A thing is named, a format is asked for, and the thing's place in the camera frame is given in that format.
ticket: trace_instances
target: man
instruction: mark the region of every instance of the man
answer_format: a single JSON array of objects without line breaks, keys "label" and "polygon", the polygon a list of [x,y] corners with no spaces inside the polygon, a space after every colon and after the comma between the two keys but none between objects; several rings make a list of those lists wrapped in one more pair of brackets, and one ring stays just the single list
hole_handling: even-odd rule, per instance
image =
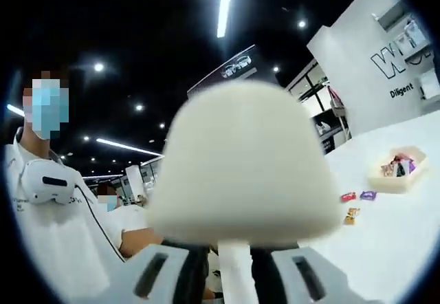
[{"label": "man", "polygon": [[[54,72],[23,77],[25,120],[14,143],[5,147],[5,177],[31,260],[63,301],[69,302],[105,291],[110,286],[109,275],[121,267],[124,257],[163,239],[151,229],[124,231],[112,222],[81,174],[64,166],[50,150],[50,139],[68,112],[67,87],[59,78],[60,73]],[[32,183],[32,172],[46,172],[41,168],[31,171],[35,161],[43,161],[69,178],[72,191],[67,201],[57,197],[57,202],[35,202],[38,189]],[[47,177],[55,177],[47,172]]]}]

